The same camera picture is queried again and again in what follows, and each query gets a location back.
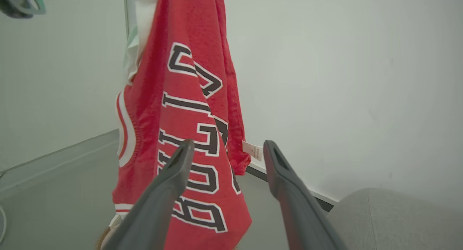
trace gray floor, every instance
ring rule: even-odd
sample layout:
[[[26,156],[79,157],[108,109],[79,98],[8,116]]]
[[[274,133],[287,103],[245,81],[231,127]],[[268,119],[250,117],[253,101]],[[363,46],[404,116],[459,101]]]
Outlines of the gray floor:
[[[117,145],[75,162],[35,186],[2,199],[7,234],[0,250],[91,250],[114,216],[111,191],[117,179]],[[253,223],[240,250],[288,249],[278,202],[265,181],[238,176]]]

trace white wall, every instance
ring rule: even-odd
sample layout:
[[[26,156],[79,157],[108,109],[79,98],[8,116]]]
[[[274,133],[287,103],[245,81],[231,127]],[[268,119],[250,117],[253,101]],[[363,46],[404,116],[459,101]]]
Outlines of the white wall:
[[[337,200],[385,187],[463,208],[462,0],[225,3],[248,141]]]
[[[0,171],[116,129],[124,0],[44,0],[0,14]]]

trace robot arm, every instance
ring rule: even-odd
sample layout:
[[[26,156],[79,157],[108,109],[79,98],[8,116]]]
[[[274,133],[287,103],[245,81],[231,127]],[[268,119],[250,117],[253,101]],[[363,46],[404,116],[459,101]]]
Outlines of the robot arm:
[[[0,11],[12,18],[32,18],[45,14],[43,0],[0,0]]]

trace white garment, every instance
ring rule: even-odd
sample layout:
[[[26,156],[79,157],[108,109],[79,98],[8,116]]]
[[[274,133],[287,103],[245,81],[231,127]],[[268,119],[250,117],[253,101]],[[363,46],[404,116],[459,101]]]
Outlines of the white garment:
[[[156,11],[157,0],[127,0],[135,2],[135,9],[129,10],[129,13],[135,13],[137,23],[133,29],[129,29],[129,39],[127,41],[126,53],[124,56],[124,75],[127,77],[127,84],[132,85],[132,79],[137,73],[141,57],[148,41],[149,33],[152,29],[154,13]]]

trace baseboard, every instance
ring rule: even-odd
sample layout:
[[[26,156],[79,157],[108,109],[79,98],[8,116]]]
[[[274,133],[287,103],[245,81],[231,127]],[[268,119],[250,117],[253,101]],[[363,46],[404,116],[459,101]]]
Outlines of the baseboard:
[[[96,158],[96,152],[108,149],[116,153],[119,130],[113,130],[95,138],[69,146],[51,154],[34,159],[11,169],[0,177],[0,199],[10,197],[28,187],[39,184],[60,171],[79,166]]]
[[[264,181],[267,181],[267,171],[265,169],[265,166],[259,163],[251,161],[251,163],[248,166],[248,169],[246,169],[246,172],[260,179],[263,179]],[[307,186],[307,188],[310,191],[310,193],[317,199],[317,201],[319,201],[320,206],[325,211],[329,212],[334,207],[334,205],[336,205],[339,202],[339,200],[336,200],[330,196],[315,192],[309,186]]]

